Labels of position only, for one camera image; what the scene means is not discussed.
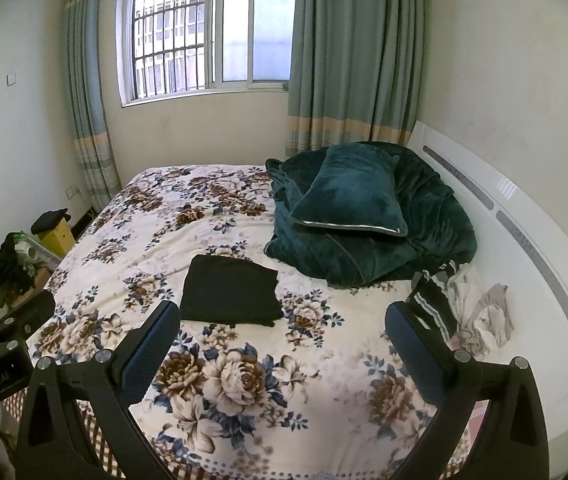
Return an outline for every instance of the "screw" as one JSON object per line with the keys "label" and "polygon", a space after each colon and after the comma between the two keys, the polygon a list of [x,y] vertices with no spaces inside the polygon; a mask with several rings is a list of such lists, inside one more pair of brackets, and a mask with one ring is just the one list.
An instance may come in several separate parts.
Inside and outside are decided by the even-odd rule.
{"label": "screw", "polygon": [[465,350],[455,350],[454,358],[461,363],[467,363],[470,361],[470,354]]}
{"label": "screw", "polygon": [[528,368],[528,361],[523,357],[515,357],[515,366],[522,370]]}
{"label": "screw", "polygon": [[95,360],[98,363],[105,363],[106,361],[108,361],[110,359],[110,357],[112,355],[113,355],[113,352],[111,352],[109,349],[100,350],[99,352],[97,352],[95,354]]}
{"label": "screw", "polygon": [[50,357],[43,357],[42,359],[40,359],[38,361],[37,367],[40,370],[45,370],[46,368],[48,368],[51,365],[52,362],[53,361]]}

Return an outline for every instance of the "yellow box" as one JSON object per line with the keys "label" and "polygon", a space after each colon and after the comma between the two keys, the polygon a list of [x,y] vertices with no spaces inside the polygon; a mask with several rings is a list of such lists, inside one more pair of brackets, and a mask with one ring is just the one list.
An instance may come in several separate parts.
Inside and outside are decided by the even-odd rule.
{"label": "yellow box", "polygon": [[75,245],[75,238],[63,218],[55,229],[38,234],[38,238],[46,249],[62,257],[66,256]]}

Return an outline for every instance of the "white headboard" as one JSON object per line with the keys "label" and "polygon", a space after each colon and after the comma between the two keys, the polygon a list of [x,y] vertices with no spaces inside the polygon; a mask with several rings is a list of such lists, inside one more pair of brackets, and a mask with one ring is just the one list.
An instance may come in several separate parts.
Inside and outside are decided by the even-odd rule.
{"label": "white headboard", "polygon": [[417,122],[409,147],[452,187],[478,242],[473,263],[508,285],[515,332],[488,360],[528,359],[548,439],[568,430],[568,237],[532,199],[480,157]]}

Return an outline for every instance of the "bed sheet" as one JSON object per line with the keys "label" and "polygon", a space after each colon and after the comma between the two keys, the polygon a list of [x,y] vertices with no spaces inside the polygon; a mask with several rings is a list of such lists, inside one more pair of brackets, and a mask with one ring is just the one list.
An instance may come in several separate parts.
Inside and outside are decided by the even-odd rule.
{"label": "bed sheet", "polygon": [[[161,300],[179,304],[196,254],[252,260],[279,271],[284,317],[274,328],[183,321],[131,414],[174,471],[188,463],[231,478],[388,478],[435,413],[384,333],[386,306],[410,283],[337,290],[266,257],[273,210],[263,168],[144,171],[49,280],[55,317],[29,340],[30,354],[88,360]],[[469,447],[467,429],[449,471]]]}

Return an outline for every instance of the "bed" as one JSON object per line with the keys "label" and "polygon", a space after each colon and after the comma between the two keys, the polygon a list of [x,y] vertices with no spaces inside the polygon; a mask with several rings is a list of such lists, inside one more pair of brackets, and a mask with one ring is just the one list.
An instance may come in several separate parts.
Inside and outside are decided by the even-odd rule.
{"label": "bed", "polygon": [[524,356],[530,363],[544,409],[550,478],[561,477],[568,471],[568,237],[516,183],[427,124],[417,121],[408,147],[454,189],[470,218],[478,243],[472,264],[483,285],[508,285],[515,330],[486,360],[506,364]]}
{"label": "bed", "polygon": [[[284,317],[274,328],[184,320],[130,408],[141,430],[181,478],[387,478],[435,414],[384,333],[386,306],[404,300],[410,282],[335,289],[264,256],[270,187],[254,166],[139,174],[49,280],[55,316],[29,339],[30,354],[88,360],[161,300],[179,304],[196,254],[250,259],[279,271]],[[90,406],[80,407],[106,468],[120,476]],[[469,425],[444,476],[472,438]]]}

